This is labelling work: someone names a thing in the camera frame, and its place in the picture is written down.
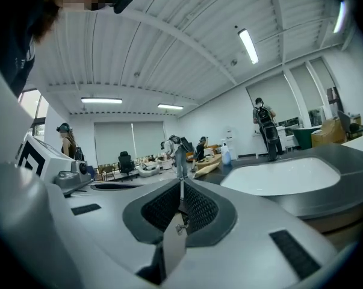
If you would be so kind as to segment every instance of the dark hair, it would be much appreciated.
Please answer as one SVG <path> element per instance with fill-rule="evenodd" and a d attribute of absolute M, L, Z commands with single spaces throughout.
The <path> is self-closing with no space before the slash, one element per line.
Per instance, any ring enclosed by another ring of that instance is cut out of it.
<path fill-rule="evenodd" d="M 55 5 L 52 1 L 45 1 L 43 3 L 42 15 L 31 26 L 34 40 L 40 43 L 43 37 L 50 32 L 53 23 L 58 19 L 60 7 Z"/>

